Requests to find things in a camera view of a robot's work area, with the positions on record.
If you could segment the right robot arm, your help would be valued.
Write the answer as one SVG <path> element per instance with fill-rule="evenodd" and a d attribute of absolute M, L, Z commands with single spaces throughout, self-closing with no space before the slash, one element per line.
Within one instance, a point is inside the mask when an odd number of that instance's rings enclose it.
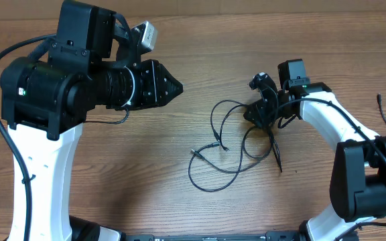
<path fill-rule="evenodd" d="M 278 65 L 278 88 L 271 77 L 256 74 L 249 87 L 260 100 L 244 117 L 268 131 L 283 119 L 299 118 L 312 125 L 334 150 L 330 205 L 304 221 L 297 232 L 280 240 L 358 240 L 364 226 L 386 227 L 386 136 L 356 120 L 323 82 L 311 82 L 301 59 Z"/>

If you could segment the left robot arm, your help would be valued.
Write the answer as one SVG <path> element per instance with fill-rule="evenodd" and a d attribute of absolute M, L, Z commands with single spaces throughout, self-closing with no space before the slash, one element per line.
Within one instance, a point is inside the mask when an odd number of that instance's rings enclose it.
<path fill-rule="evenodd" d="M 69 214 L 72 164 L 90 110 L 161 107 L 182 93 L 163 64 L 141 59 L 156 39 L 148 21 L 130 27 L 120 13 L 65 1 L 56 34 L 4 69 L 1 116 L 14 147 L 10 240 L 126 238 Z"/>

